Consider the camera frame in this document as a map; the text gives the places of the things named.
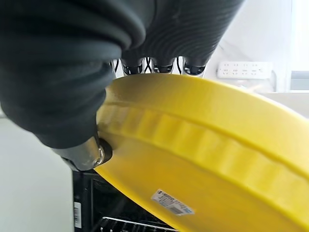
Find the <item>white wall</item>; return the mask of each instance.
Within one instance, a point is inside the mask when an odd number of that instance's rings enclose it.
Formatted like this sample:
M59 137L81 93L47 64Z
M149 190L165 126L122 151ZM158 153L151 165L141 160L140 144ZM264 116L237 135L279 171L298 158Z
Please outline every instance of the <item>white wall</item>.
M292 70L309 71L309 1L293 0Z
M0 231L72 232L71 172L32 134L0 119Z
M289 89L291 6L292 0L246 0L209 61L204 77L216 79L220 61L270 61L278 77L277 91Z

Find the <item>barcode label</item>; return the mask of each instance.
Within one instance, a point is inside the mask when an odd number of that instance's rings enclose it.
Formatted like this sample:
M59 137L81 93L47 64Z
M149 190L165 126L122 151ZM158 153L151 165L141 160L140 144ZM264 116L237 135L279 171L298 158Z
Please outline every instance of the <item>barcode label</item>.
M82 228L82 204L74 202L74 227Z
M160 189L152 196L151 199L158 202L160 205L176 214L177 216L194 214L194 211L189 206L178 201L176 198L168 195Z

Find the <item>barcode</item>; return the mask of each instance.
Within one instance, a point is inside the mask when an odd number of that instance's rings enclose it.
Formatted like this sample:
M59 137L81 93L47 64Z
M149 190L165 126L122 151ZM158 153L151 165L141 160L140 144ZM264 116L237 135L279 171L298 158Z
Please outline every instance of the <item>barcode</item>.
M172 211L172 213L174 214L183 214L183 211L181 211L180 209L177 209L176 207L172 206L168 208L170 211Z
M78 217L78 208L74 208L74 223L79 222L79 217Z
M81 207L79 202L74 202L74 227L82 228Z

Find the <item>white surface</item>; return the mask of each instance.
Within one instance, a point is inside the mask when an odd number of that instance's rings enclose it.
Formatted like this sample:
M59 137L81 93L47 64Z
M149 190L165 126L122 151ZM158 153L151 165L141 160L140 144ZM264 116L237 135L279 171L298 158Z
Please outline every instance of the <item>white surface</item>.
M278 92L288 91L291 31L292 0L246 0L208 62L204 78L218 80L216 71L221 61L272 62L277 81L224 82L248 88L262 84L260 92L273 91L272 85Z
M292 70L309 71L309 1L293 0Z
M0 231L72 232L68 166L30 133L0 119Z
M265 93L263 96L279 102L309 118L309 93Z
M223 61L219 63L217 76L230 79L269 79L271 77L271 62Z

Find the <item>wire rack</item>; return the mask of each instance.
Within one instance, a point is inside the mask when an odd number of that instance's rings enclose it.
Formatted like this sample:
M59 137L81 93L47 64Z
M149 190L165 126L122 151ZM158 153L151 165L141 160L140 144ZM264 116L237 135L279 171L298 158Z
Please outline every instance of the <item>wire rack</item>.
M139 223L113 217L103 217L100 232L178 232L158 223Z

